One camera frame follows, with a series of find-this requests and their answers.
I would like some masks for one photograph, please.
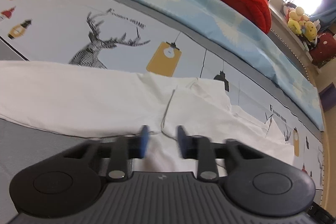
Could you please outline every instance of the white fabric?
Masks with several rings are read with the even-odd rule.
[[[289,164],[294,159],[275,121],[264,124],[232,106],[216,80],[1,61],[0,118],[85,138],[137,133],[149,125],[147,158],[136,169],[194,170],[194,162],[180,159],[176,141],[164,135],[175,138],[178,125],[189,135],[214,142],[234,138]]]

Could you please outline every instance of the grey fabric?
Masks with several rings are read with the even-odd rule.
[[[323,192],[323,190],[316,190],[315,191],[314,202],[317,203],[318,205],[321,204],[322,192]]]
[[[0,119],[0,223],[17,214],[9,196],[9,183],[16,173],[83,141]]]
[[[7,44],[0,40],[0,60],[24,60]]]

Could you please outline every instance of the bed sheet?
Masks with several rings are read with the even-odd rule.
[[[136,0],[233,52],[271,79],[324,130],[317,89],[279,48],[243,15],[220,0]]]
[[[200,42],[202,39],[195,39],[198,37],[197,35],[192,36],[189,32],[172,28],[173,24],[167,26],[153,17],[114,0],[0,0],[1,11],[9,10],[14,6],[15,10],[11,18],[4,18],[0,22],[0,36],[7,45],[29,60],[69,63],[81,49],[90,43],[88,34],[92,29],[87,23],[88,14],[90,12],[91,15],[105,13],[109,9],[113,9],[114,14],[100,16],[100,19],[104,20],[101,25],[102,39],[120,38],[124,32],[127,32],[126,40],[135,39],[139,34],[142,42],[151,41],[139,47],[118,45],[114,48],[102,49],[98,59],[106,68],[147,72],[147,66],[161,44],[174,42],[181,52],[173,72],[174,77],[222,80],[223,88],[226,89],[232,105],[239,105],[262,122],[272,115],[284,133],[286,141],[294,145],[298,151],[294,161],[295,167],[299,169],[304,167],[308,175],[311,172],[316,189],[323,188],[323,147],[311,133],[312,130],[308,126],[308,122],[293,113],[294,107],[290,103],[284,103],[285,100],[282,99],[279,100],[280,89],[273,85],[272,90],[276,90],[277,95],[267,92],[259,85],[260,82],[257,84],[239,71],[238,66],[230,65],[227,62],[231,58],[230,55],[226,55],[228,58],[224,58],[219,54],[220,50],[212,48],[213,45],[205,46]],[[31,25],[22,35],[15,39],[8,37],[13,27],[30,19]],[[30,138],[32,141],[29,142],[30,145],[26,150],[22,150],[18,144],[18,140],[21,140],[20,136],[23,136],[21,139],[24,138],[27,141]],[[82,141],[82,139],[75,138],[75,140],[72,137],[63,137],[33,131],[1,120],[0,151],[3,152],[1,158],[11,159],[1,162],[1,178],[9,183],[16,172],[26,167],[23,158],[25,160],[29,158],[27,165],[31,165],[40,157],[48,157],[50,154],[45,153],[47,150],[57,153],[58,149],[68,148],[68,144],[71,146]],[[15,149],[10,152],[5,147]],[[30,151],[38,151],[40,156]],[[8,172],[6,169],[8,166],[13,166],[14,169]],[[1,202],[10,203],[8,193],[4,199],[1,199]]]

